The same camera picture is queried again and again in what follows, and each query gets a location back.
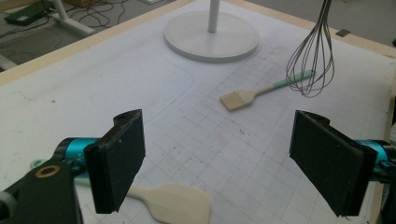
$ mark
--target wire whisk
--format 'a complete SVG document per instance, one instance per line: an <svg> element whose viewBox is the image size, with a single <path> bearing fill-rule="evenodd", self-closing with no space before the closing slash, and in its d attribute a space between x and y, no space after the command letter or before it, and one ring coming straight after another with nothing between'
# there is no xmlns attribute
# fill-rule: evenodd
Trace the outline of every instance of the wire whisk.
<svg viewBox="0 0 396 224"><path fill-rule="evenodd" d="M286 68L286 79L290 88L305 97L319 95L334 77L332 39L327 23L331 3L332 0L323 1L317 24L293 52ZM304 83L295 81L303 80L296 76L301 76L306 70L315 71L315 74Z"/></svg>

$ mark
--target wooden spatula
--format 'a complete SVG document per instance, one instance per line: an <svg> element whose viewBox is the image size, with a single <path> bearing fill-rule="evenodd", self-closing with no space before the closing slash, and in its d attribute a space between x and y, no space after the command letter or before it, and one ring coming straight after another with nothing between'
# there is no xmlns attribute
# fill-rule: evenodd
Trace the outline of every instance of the wooden spatula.
<svg viewBox="0 0 396 224"><path fill-rule="evenodd" d="M35 160L36 168L45 160ZM88 178L75 178L75 183L90 186ZM146 204L151 215L169 224L208 224L212 204L206 193L180 184L164 184L156 189L142 189L132 186L128 196Z"/></svg>
<svg viewBox="0 0 396 224"><path fill-rule="evenodd" d="M314 71L311 70L305 71L302 76L296 75L295 79L293 80L293 83L310 78L314 74L315 74ZM222 104L224 104L224 106L227 108L228 111L233 111L243 106L250 105L253 102L254 97L258 95L264 94L268 91L279 89L281 87L285 87L289 84L291 83L289 83L286 79L283 79L274 83L271 86L264 87L256 91L249 91L249 90L233 91L223 96L220 96L220 101Z"/></svg>

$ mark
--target round white base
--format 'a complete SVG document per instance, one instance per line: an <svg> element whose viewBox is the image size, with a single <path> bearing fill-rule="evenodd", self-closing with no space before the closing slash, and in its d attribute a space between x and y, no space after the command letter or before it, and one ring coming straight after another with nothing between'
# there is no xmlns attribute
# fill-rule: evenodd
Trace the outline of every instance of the round white base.
<svg viewBox="0 0 396 224"><path fill-rule="evenodd" d="M209 12L175 17L165 26L166 44L176 53L204 63L230 63L243 59L259 46L259 32L246 21L219 13L215 33L209 33Z"/></svg>

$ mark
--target grid paper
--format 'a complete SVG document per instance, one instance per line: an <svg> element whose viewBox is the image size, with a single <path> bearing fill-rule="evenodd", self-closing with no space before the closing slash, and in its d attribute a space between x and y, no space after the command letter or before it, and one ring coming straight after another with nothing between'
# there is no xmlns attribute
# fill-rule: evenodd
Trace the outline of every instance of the grid paper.
<svg viewBox="0 0 396 224"><path fill-rule="evenodd" d="M221 2L220 10L259 29L254 55L206 64L165 46L168 21L206 9L206 1L196 1L2 87L0 187L25 174L33 159L48 158L62 139L101 136L115 115L142 108L147 157L133 185L177 182L203 190L212 201L211 224L365 223L370 198L359 217L336 217L290 159L294 111L325 116L353 139L381 139L395 62L333 41L336 77L320 96L307 99L284 88L230 113L219 97L284 78L307 31ZM126 198L112 215L94 213L87 188L78 187L78 199L85 223L158 223L135 199Z"/></svg>

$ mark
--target cable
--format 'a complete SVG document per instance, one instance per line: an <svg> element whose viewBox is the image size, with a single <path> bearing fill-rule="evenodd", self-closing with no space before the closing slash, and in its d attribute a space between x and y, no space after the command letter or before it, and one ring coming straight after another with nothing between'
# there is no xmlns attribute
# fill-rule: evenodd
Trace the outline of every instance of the cable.
<svg viewBox="0 0 396 224"><path fill-rule="evenodd" d="M15 49L1 49L1 50L0 50L0 53L2 53L2 52L7 52L7 51L12 51L13 54L9 54L9 55L7 55L7 56L5 55L5 57L11 58L11 57L13 57L14 55L16 55L16 56L17 56L17 63L18 63L18 64L21 64L21 63L22 63L21 58L20 58L20 55L22 55L22 54L28 54L28 55L30 55L30 56L32 57L32 59L35 58L35 55L34 55L33 53L31 53L31 52L19 52L19 51L15 50Z"/></svg>
<svg viewBox="0 0 396 224"><path fill-rule="evenodd" d="M44 5L44 0L40 0L40 1L43 4L43 7L46 8L45 5ZM49 13L49 11L50 11L50 9L49 10L45 10L45 12L46 12L46 21L44 23L37 24L37 25L35 25L33 27L30 27L30 28L27 28L27 29L15 29L15 30L9 31L9 32L7 32L5 34L0 35L0 38L3 38L5 36L7 36L7 35L15 35L17 33L23 33L23 32L26 32L26 31L30 31L30 30L33 30L35 28L38 28L40 26L43 26L43 25L47 24L50 21L50 13Z"/></svg>
<svg viewBox="0 0 396 224"><path fill-rule="evenodd" d="M59 34L57 34L55 31L53 31L52 29L49 29L49 28L47 28L47 30L49 30L49 31L51 31L51 32L53 32L55 35L57 35L59 38L58 38L58 40L49 48L49 50L47 51L47 53L50 53L50 52L52 52L54 49L55 49L55 47L56 46L58 46L58 44L59 43L61 43L62 42L62 37L59 35Z"/></svg>
<svg viewBox="0 0 396 224"><path fill-rule="evenodd" d="M89 4L89 6L86 8L74 11L70 15L70 17L74 17L74 16L78 15L78 13L85 13L85 15L83 15L81 18L79 18L79 20L78 20L79 22L82 22L87 18L92 18L92 19L97 20L98 24L90 25L91 28L97 28L97 27L110 28L112 26L108 26L108 25L111 23L111 19L104 13L114 9L115 5L120 4L120 7L122 8L122 12L120 13L120 15L117 18L117 24L120 24L120 19L126 11L124 3L126 3L127 1L128 0L121 0L119 2L107 2L107 0L101 0L101 1L98 1L93 4Z"/></svg>

